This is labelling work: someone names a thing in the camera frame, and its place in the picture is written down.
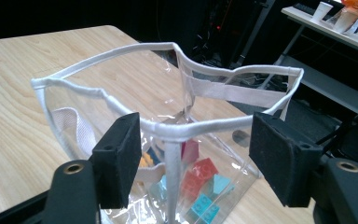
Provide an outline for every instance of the clear plastic bag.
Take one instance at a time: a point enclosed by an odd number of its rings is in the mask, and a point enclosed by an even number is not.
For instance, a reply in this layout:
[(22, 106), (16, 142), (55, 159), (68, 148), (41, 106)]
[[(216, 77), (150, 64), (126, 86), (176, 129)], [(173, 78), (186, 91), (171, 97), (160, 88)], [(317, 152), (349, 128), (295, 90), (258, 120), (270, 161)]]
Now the clear plastic bag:
[[(287, 85), (267, 90), (239, 82), (261, 74)], [(252, 115), (243, 109), (284, 118), (302, 74), (274, 65), (207, 67), (176, 44), (159, 43), (113, 49), (32, 85), (73, 160), (87, 159), (116, 119), (140, 113), (143, 157), (130, 204), (103, 210), (104, 222), (221, 223), (259, 176), (248, 157)]]

